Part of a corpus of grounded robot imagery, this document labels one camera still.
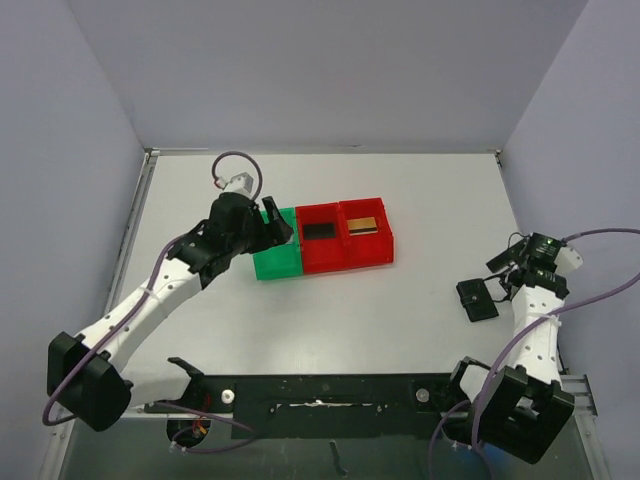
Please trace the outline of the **black credit card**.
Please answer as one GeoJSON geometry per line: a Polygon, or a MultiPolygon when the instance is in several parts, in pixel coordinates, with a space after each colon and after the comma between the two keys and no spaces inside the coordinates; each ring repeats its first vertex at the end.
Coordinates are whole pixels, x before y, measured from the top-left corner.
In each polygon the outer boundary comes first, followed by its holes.
{"type": "Polygon", "coordinates": [[[336,237],[336,226],[332,222],[305,223],[302,233],[305,241],[331,239],[336,237]]]}

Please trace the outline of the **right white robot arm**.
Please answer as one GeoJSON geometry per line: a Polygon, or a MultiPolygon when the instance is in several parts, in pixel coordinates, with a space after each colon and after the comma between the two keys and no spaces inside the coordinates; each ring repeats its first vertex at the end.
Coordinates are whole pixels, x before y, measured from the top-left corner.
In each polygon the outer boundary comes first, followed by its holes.
{"type": "Polygon", "coordinates": [[[468,399],[470,409],[466,419],[446,422],[451,440],[490,444],[535,464],[572,416],[575,400],[562,388],[557,362],[561,323],[553,313],[569,294],[566,274],[578,267],[571,253],[566,243],[532,233],[487,262],[512,307],[517,342],[497,370],[471,357],[458,362],[449,391],[468,399]]]}

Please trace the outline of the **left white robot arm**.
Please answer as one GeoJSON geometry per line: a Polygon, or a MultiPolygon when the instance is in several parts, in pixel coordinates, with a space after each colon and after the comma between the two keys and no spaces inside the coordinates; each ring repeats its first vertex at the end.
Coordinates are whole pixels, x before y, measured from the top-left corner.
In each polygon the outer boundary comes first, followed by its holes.
{"type": "Polygon", "coordinates": [[[55,425],[50,413],[56,404],[101,432],[130,407],[181,399],[195,370],[176,358],[176,370],[132,381],[125,376],[132,355],[235,257],[284,245],[293,233],[272,198],[256,204],[239,193],[221,194],[207,218],[163,248],[149,278],[125,300],[78,334],[62,332],[50,342],[44,425],[55,425]]]}

